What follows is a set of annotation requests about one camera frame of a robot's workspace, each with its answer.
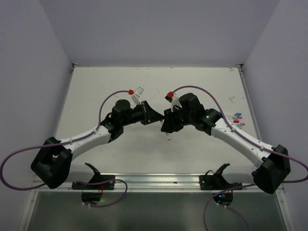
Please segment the light blue capped marker pen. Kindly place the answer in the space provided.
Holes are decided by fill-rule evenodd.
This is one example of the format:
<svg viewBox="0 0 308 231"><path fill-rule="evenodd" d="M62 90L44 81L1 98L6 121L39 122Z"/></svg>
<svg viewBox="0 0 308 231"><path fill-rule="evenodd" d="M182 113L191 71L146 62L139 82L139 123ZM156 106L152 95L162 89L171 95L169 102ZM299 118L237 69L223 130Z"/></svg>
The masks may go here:
<svg viewBox="0 0 308 231"><path fill-rule="evenodd" d="M236 123L235 126L236 127L243 127L243 126L245 126L245 123Z"/></svg>

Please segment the orange marker pen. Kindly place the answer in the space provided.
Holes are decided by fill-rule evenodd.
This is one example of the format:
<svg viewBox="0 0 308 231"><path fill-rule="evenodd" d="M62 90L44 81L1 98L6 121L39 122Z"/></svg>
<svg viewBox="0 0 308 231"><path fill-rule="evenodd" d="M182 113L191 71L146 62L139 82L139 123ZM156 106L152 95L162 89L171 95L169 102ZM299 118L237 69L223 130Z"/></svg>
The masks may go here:
<svg viewBox="0 0 308 231"><path fill-rule="evenodd" d="M170 140L171 140L171 138L170 138L169 133L164 132L164 134L165 134L165 136L166 136L167 140L168 140L168 141L170 141Z"/></svg>

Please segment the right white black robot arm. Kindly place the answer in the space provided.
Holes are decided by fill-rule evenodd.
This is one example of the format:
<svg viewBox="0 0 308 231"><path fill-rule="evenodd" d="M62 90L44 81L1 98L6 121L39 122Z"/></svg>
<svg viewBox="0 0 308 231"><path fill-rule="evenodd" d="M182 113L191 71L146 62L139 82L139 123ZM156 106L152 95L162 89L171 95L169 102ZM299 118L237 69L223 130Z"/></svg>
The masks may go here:
<svg viewBox="0 0 308 231"><path fill-rule="evenodd" d="M235 125L228 125L221 112L213 108L205 109L193 93L177 98L169 92L165 99L171 103L171 108L164 111L162 132L173 133L184 126L194 126L198 131L225 142L253 164L251 167L223 164L212 175L199 177L201 190L226 190L254 184L262 191L273 194L290 173L288 151L282 145L272 147Z"/></svg>

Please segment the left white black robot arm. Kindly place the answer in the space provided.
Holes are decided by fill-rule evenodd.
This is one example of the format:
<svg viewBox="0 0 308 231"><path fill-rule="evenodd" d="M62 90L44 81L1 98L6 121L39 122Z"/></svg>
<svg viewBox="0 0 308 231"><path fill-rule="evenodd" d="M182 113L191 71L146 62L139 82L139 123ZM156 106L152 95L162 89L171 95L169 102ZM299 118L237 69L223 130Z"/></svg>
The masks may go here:
<svg viewBox="0 0 308 231"><path fill-rule="evenodd" d="M50 189L65 182L83 182L89 189L95 189L100 183L99 171L89 163L73 164L73 160L116 140L123 134L125 126L138 122L148 125L163 118L147 101L131 108L129 101L119 100L98 127L68 139L48 138L34 158L31 170Z"/></svg>

